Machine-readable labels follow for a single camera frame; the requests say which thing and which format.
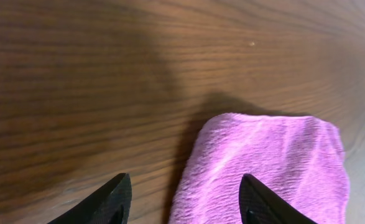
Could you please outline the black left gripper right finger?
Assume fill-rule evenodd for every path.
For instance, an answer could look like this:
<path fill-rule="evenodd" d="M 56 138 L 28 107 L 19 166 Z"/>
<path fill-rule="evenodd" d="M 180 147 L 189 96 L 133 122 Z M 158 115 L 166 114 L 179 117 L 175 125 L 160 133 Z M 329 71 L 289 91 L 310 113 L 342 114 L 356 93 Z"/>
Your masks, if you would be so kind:
<path fill-rule="evenodd" d="M 243 224 L 316 224 L 251 174 L 242 177 L 239 209 Z"/>

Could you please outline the purple microfiber cloth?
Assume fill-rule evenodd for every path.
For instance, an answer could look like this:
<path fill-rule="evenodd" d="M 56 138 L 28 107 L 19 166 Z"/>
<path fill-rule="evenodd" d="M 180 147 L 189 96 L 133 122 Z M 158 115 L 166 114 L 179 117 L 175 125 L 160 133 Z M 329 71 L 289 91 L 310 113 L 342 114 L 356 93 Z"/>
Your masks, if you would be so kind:
<path fill-rule="evenodd" d="M 338 128 L 313 116 L 225 113 L 201 129 L 170 223 L 240 223 L 239 185 L 252 174 L 317 223 L 344 223 L 349 179 Z"/>

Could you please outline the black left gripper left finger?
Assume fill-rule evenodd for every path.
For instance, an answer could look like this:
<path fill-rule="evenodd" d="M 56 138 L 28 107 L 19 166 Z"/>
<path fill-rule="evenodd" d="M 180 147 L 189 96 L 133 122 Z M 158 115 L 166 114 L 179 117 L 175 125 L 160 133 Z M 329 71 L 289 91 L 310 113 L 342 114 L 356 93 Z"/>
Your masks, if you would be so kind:
<path fill-rule="evenodd" d="M 49 224 L 127 224 L 131 200 L 130 176 L 120 173 Z"/>

